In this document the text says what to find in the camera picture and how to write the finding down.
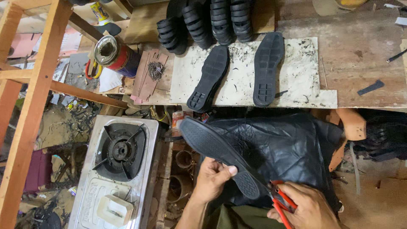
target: red pliers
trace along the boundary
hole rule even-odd
[[[283,181],[269,181],[267,184],[267,189],[269,190],[269,194],[271,199],[274,202],[274,208],[277,210],[278,214],[280,215],[281,221],[283,222],[284,226],[287,229],[293,229],[291,223],[288,221],[287,217],[284,214],[283,210],[286,210],[288,212],[293,213],[295,209],[297,209],[297,205],[294,203],[294,201],[289,198],[284,192],[282,192],[277,185],[279,184],[284,184]],[[289,206],[286,206],[283,202],[280,202],[285,200]]]

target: white board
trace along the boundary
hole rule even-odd
[[[276,93],[270,107],[329,108],[338,106],[336,90],[320,90],[318,73],[318,38],[286,39],[285,57],[276,76]],[[254,54],[260,44],[233,43],[229,46],[230,65],[214,99],[215,106],[254,106]],[[171,83],[171,103],[186,104],[201,79],[201,69],[212,50],[188,47],[175,56]]]

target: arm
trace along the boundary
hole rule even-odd
[[[235,166],[226,166],[206,157],[201,164],[197,185],[175,229],[201,229],[207,203],[218,197],[226,181],[237,174]]]
[[[283,210],[288,221],[295,228],[341,229],[331,207],[320,191],[293,182],[286,182],[278,187],[298,205],[293,214]],[[267,213],[267,217],[282,222],[274,208]]]

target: human hand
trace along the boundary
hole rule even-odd
[[[286,182],[278,185],[278,187],[298,205],[293,214],[283,210],[288,221],[296,229],[341,228],[331,207],[320,191],[293,182]],[[267,217],[282,222],[275,208],[267,213]]]
[[[222,193],[225,182],[236,174],[236,166],[227,166],[213,158],[205,157],[191,199],[202,204],[214,200]]]

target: small box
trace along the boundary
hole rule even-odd
[[[172,134],[173,137],[181,136],[181,132],[177,128],[177,126],[180,126],[185,116],[190,116],[192,118],[194,116],[194,112],[192,110],[191,111],[181,110],[173,113],[173,134]]]

